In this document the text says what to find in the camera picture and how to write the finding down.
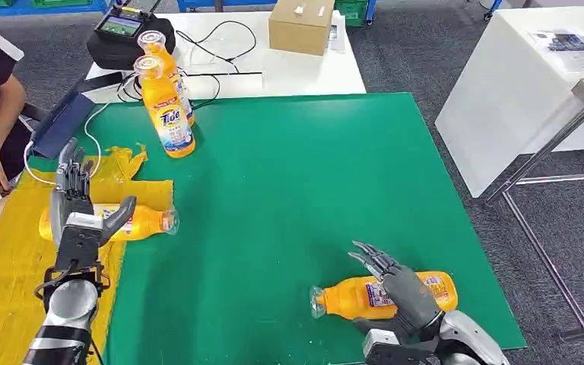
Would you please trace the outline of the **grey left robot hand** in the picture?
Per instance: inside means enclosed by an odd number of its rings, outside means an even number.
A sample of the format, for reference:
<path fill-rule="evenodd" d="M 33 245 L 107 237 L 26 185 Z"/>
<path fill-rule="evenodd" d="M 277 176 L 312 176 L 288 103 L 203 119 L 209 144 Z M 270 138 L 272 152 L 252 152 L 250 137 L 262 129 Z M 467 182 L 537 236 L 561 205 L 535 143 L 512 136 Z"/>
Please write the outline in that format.
<path fill-rule="evenodd" d="M 49 222 L 52 241 L 60 247 L 62 232 L 72 213 L 94 215 L 94 205 L 90 199 L 90 171 L 93 163 L 84 162 L 84 149 L 78 146 L 76 138 L 70 138 L 59 153 L 55 172 L 55 187 L 50 195 Z M 101 223 L 102 230 L 95 242 L 99 247 L 107 244 L 112 236 L 132 217 L 137 198 L 130 195 L 119 203 L 119 209 Z"/>

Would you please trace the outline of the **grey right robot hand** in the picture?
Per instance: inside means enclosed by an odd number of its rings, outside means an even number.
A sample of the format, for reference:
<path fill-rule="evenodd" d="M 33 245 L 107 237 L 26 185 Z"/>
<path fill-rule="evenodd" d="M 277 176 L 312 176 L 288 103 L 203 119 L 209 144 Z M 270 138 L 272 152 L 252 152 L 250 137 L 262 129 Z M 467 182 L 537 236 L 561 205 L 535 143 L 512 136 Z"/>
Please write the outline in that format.
<path fill-rule="evenodd" d="M 355 241 L 354 245 L 361 252 L 351 252 L 349 256 L 361 262 L 382 283 L 396 306 L 391 319 L 357 317 L 353 320 L 355 327 L 364 334 L 370 329 L 382 329 L 394 332 L 399 339 L 404 340 L 433 339 L 439 330 L 443 311 L 415 271 L 368 243 Z"/>

